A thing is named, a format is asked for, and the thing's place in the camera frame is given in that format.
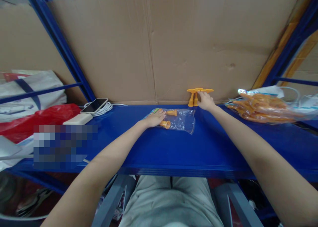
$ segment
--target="blue shelf frame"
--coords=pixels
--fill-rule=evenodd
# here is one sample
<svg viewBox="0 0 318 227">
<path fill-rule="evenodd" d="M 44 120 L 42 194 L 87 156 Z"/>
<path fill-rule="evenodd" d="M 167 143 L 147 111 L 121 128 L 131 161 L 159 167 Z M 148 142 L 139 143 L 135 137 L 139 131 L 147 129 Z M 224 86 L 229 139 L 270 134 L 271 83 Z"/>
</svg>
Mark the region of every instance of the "blue shelf frame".
<svg viewBox="0 0 318 227">
<path fill-rule="evenodd" d="M 263 87 L 276 85 L 278 81 L 318 86 L 318 82 L 315 81 L 297 80 L 282 77 L 303 42 L 316 30 L 318 30 L 318 0 L 311 0 L 308 8 L 300 19 L 299 24 L 295 28 L 281 55 L 278 57 L 272 70 L 267 76 Z"/>
<path fill-rule="evenodd" d="M 0 99 L 0 104 L 11 102 L 14 100 L 20 100 L 28 97 L 34 97 L 37 95 L 47 94 L 50 92 L 68 89 L 78 86 L 88 102 L 92 102 L 96 99 L 93 90 L 91 89 L 88 81 L 85 78 L 79 64 L 77 63 L 75 56 L 73 55 L 69 45 L 64 38 L 62 31 L 60 30 L 57 22 L 54 19 L 52 12 L 50 11 L 47 2 L 52 0 L 29 0 L 40 21 L 45 27 L 47 33 L 50 35 L 55 47 L 59 51 L 69 71 L 71 72 L 76 83 L 60 86 L 52 89 L 28 92 L 22 95 L 16 95 L 11 97 L 5 97 Z"/>
</svg>

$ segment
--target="plastic bag with orange toys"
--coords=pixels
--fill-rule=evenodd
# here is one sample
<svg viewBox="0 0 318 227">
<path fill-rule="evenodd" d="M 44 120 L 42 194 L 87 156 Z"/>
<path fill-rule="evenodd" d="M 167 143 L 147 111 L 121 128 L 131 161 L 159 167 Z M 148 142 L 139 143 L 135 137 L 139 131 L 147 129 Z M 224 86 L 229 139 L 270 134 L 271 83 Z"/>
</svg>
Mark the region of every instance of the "plastic bag with orange toys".
<svg viewBox="0 0 318 227">
<path fill-rule="evenodd" d="M 272 92 L 264 93 L 258 90 L 239 89 L 238 93 L 242 99 L 230 99 L 232 103 L 226 104 L 226 107 L 234 110 L 242 118 L 257 123 L 293 123 L 300 120 L 309 120 L 318 115 L 318 106 L 302 107 L 299 99 L 289 104 L 281 99 L 284 97 L 284 93 L 279 87 L 264 88 Z"/>
<path fill-rule="evenodd" d="M 195 126 L 194 113 L 195 110 L 190 109 L 153 109 L 145 118 L 149 115 L 156 113 L 159 110 L 166 112 L 165 119 L 159 124 L 158 127 L 172 130 L 186 131 L 189 134 L 193 134 Z"/>
</svg>

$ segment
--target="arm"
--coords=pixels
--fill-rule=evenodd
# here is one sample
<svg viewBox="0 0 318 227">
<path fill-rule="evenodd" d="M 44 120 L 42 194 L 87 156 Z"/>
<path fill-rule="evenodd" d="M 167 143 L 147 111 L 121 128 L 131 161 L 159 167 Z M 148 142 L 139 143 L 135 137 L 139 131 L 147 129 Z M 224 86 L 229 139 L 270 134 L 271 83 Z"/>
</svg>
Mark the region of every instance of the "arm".
<svg viewBox="0 0 318 227">
<path fill-rule="evenodd" d="M 209 111 L 225 129 L 251 167 L 284 226 L 318 225 L 318 191 L 275 149 L 245 124 L 199 92 L 199 106 Z"/>
<path fill-rule="evenodd" d="M 136 123 L 105 147 L 76 177 L 42 226 L 91 226 L 99 198 L 125 161 L 140 135 L 157 126 L 165 112 L 157 112 Z"/>
</svg>

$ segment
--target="red plastic bag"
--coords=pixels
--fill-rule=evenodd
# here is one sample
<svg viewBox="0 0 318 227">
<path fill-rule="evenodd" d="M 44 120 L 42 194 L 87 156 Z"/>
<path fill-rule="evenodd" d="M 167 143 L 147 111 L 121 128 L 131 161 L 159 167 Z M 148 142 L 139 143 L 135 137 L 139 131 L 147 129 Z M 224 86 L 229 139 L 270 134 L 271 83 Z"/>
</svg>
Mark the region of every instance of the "red plastic bag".
<svg viewBox="0 0 318 227">
<path fill-rule="evenodd" d="M 34 125 L 62 125 L 79 113 L 80 108 L 75 104 L 52 106 L 11 122 L 0 123 L 0 135 L 17 144 L 33 135 Z"/>
</svg>

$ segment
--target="orange suction cup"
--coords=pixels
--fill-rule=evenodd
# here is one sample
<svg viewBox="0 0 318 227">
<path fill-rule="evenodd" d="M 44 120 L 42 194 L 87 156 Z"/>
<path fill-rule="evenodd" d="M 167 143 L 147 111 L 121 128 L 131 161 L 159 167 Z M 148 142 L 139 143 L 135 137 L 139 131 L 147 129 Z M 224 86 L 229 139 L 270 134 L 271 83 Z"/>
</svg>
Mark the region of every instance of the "orange suction cup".
<svg viewBox="0 0 318 227">
<path fill-rule="evenodd" d="M 198 106 L 198 92 L 196 92 L 195 93 L 195 95 L 194 95 L 194 101 L 193 101 L 193 106 Z"/>
<path fill-rule="evenodd" d="M 167 111 L 166 115 L 174 115 L 177 116 L 177 110 Z"/>
<path fill-rule="evenodd" d="M 214 90 L 213 89 L 203 89 L 201 90 L 201 92 L 206 92 L 206 93 L 210 93 L 210 92 L 213 92 Z"/>
<path fill-rule="evenodd" d="M 191 98 L 190 98 L 190 100 L 189 100 L 188 106 L 189 106 L 189 107 L 193 107 L 193 96 L 194 96 L 194 93 L 196 93 L 196 92 L 198 92 L 198 91 L 200 91 L 200 90 L 197 90 L 197 89 L 187 89 L 186 91 L 187 91 L 187 92 L 191 92 Z"/>
<path fill-rule="evenodd" d="M 161 121 L 159 124 L 161 127 L 165 127 L 166 129 L 170 128 L 171 122 L 170 121 Z"/>
</svg>

